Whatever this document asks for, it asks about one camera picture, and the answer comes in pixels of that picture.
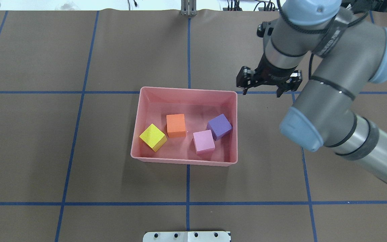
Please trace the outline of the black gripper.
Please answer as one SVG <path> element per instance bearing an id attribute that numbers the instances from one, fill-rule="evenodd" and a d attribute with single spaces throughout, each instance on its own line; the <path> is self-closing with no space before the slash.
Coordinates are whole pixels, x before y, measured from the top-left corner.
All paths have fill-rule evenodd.
<path id="1" fill-rule="evenodd" d="M 242 66 L 236 76 L 236 87 L 242 90 L 242 95 L 246 95 L 250 88 L 260 85 L 277 86 L 276 97 L 289 91 L 297 91 L 302 83 L 302 71 L 278 68 L 274 66 L 266 57 L 262 55 L 255 73 L 247 66 Z"/>

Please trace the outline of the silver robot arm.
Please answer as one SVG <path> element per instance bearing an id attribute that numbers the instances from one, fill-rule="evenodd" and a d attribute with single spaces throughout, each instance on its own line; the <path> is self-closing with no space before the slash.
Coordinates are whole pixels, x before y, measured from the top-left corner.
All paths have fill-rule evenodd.
<path id="1" fill-rule="evenodd" d="M 255 70 L 243 66 L 236 79 L 246 94 L 261 85 L 276 94 L 296 91 L 296 71 L 307 52 L 321 58 L 279 126 L 287 138 L 316 152 L 330 148 L 387 184 L 387 133 L 350 110 L 367 83 L 387 81 L 387 28 L 365 22 L 340 0 L 286 0 L 278 19 L 263 22 L 257 35 L 264 52 Z"/>

